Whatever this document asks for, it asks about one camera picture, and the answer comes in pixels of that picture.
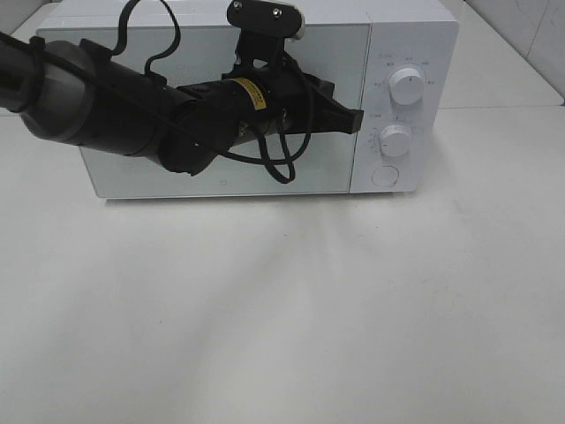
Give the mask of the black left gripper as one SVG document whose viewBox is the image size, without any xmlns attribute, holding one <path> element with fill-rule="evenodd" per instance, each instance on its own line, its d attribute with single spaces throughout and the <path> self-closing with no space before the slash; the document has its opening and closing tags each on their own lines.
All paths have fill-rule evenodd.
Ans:
<svg viewBox="0 0 565 424">
<path fill-rule="evenodd" d="M 238 113 L 238 141 L 262 135 L 314 133 L 357 133 L 364 111 L 348 109 L 334 97 L 335 84 L 303 72 L 292 57 L 283 59 L 279 72 L 267 66 L 222 75 L 243 90 L 247 104 Z"/>
</svg>

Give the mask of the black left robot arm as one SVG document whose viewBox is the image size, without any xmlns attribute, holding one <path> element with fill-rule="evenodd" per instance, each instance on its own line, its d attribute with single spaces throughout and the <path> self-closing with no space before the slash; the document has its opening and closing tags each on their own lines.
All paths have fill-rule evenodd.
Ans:
<svg viewBox="0 0 565 424">
<path fill-rule="evenodd" d="M 82 40 L 22 42 L 1 37 L 1 106 L 34 136 L 127 157 L 144 157 L 173 173 L 200 174 L 225 157 L 279 172 L 299 151 L 268 152 L 267 137 L 359 131 L 361 110 L 334 99 L 333 83 L 304 73 L 278 49 L 276 63 L 236 64 L 219 80 L 171 87 L 153 72 L 116 63 L 111 51 Z"/>
</svg>

